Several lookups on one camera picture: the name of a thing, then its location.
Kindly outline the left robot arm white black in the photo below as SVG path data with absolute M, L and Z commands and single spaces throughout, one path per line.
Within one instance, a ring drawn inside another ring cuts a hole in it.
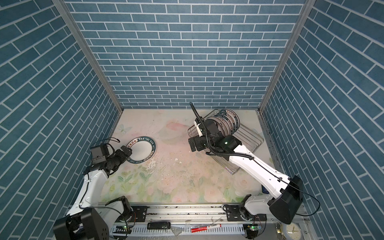
M 132 218 L 134 212 L 125 196 L 100 205 L 107 179 L 132 155 L 132 150 L 126 146 L 111 154 L 110 148 L 110 144 L 91 148 L 91 164 L 83 173 L 81 190 L 66 215 L 54 223 L 57 240 L 109 240 L 116 221 L 127 223 Z

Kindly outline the large green rimmed lettered plate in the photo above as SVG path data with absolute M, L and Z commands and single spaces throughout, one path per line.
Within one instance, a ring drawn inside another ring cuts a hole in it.
M 155 141 L 147 136 L 142 136 L 131 140 L 126 147 L 132 149 L 132 155 L 127 159 L 143 160 L 150 159 L 154 156 L 157 145 Z

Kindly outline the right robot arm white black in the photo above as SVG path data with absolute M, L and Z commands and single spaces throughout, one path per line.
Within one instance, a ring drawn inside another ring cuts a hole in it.
M 302 180 L 275 170 L 256 157 L 238 138 L 223 135 L 213 120 L 194 122 L 198 135 L 189 138 L 191 150 L 206 151 L 207 155 L 218 156 L 237 165 L 268 191 L 268 195 L 248 194 L 240 204 L 244 219 L 259 214 L 271 214 L 284 224 L 291 224 L 302 202 Z

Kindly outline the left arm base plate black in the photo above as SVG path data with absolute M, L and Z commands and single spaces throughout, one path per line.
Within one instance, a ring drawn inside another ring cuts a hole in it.
M 132 223 L 144 223 L 146 221 L 148 206 L 131 206 L 131 209 Z

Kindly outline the small green red rimmed plate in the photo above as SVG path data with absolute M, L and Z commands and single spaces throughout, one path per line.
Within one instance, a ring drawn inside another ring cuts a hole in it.
M 133 160 L 133 159 L 129 159 L 129 162 L 132 163 L 132 164 L 142 164 L 142 163 L 145 163 L 147 162 L 149 159 L 143 159 L 143 160 Z

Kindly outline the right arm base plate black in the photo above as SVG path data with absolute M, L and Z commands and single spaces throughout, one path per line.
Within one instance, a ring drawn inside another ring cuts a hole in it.
M 265 222 L 267 221 L 266 214 L 252 215 L 245 209 L 245 207 L 241 207 L 239 205 L 223 205 L 222 209 L 226 214 L 228 222 L 240 222 L 240 221 Z

